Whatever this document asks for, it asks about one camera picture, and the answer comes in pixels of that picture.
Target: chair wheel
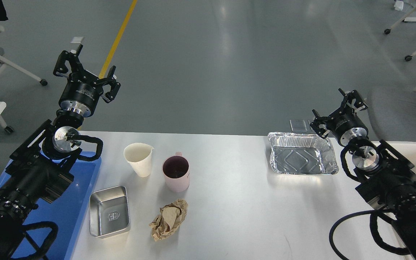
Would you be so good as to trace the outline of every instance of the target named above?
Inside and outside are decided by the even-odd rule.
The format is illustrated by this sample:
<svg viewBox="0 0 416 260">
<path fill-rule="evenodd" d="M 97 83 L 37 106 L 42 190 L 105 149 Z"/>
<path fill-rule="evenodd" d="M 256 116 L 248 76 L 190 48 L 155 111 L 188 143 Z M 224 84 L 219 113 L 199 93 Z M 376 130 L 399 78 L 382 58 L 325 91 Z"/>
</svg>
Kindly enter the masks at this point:
<svg viewBox="0 0 416 260">
<path fill-rule="evenodd" d="M 14 129 L 11 126 L 6 126 L 4 128 L 4 130 L 6 131 L 6 133 L 11 134 L 14 132 Z"/>
</svg>

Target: gray chair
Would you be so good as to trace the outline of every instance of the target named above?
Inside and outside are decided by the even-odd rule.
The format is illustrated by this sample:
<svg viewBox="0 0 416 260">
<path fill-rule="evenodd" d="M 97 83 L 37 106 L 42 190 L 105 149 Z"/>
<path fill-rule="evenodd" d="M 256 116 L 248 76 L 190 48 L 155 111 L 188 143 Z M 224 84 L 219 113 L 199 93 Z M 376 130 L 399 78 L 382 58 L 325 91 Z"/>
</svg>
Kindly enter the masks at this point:
<svg viewBox="0 0 416 260">
<path fill-rule="evenodd" d="M 369 93 L 367 105 L 378 138 L 416 142 L 416 92 L 377 87 Z"/>
</svg>

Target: logo on tray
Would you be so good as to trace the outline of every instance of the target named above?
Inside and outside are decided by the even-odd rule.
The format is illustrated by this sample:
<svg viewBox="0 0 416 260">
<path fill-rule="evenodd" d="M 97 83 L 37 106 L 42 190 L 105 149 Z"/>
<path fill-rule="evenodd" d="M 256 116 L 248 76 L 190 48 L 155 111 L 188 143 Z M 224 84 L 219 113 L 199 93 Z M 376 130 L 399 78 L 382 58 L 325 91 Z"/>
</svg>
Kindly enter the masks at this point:
<svg viewBox="0 0 416 260">
<path fill-rule="evenodd" d="M 116 220 L 120 217 L 120 212 L 114 211 L 109 213 L 109 221 Z"/>
</svg>

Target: blue tray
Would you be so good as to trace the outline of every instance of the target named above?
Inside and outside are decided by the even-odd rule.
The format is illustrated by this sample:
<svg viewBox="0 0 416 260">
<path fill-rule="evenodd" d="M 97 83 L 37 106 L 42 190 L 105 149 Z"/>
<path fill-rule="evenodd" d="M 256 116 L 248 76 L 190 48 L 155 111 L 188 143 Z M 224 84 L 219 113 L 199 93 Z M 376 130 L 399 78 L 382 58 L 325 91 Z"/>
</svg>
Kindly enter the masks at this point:
<svg viewBox="0 0 416 260">
<path fill-rule="evenodd" d="M 93 156 L 94 152 L 82 152 L 82 155 Z M 24 224 L 40 221 L 53 221 L 59 226 L 59 232 L 54 243 L 46 254 L 50 260 L 70 259 L 78 238 L 81 223 L 87 212 L 89 196 L 96 184 L 101 158 L 95 161 L 76 161 L 70 170 L 74 181 L 59 199 L 52 204 L 43 199 L 38 200 L 39 208 L 31 211 Z M 3 172 L 0 176 L 0 188 L 10 178 Z M 30 236 L 40 246 L 50 229 L 29 231 Z M 27 240 L 23 240 L 13 258 L 24 257 L 35 253 Z"/>
</svg>

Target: crumpled paper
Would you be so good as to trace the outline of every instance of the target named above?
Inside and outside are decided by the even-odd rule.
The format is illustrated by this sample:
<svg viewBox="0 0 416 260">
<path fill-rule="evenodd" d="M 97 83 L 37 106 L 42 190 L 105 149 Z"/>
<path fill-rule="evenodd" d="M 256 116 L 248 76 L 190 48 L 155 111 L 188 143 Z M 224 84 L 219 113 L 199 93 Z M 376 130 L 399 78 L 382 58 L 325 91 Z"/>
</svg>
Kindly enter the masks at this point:
<svg viewBox="0 0 416 260">
<path fill-rule="evenodd" d="M 160 214 L 149 224 L 152 228 L 153 239 L 155 241 L 163 240 L 174 234 L 185 220 L 187 207 L 187 201 L 177 199 L 175 202 L 160 208 Z"/>
</svg>

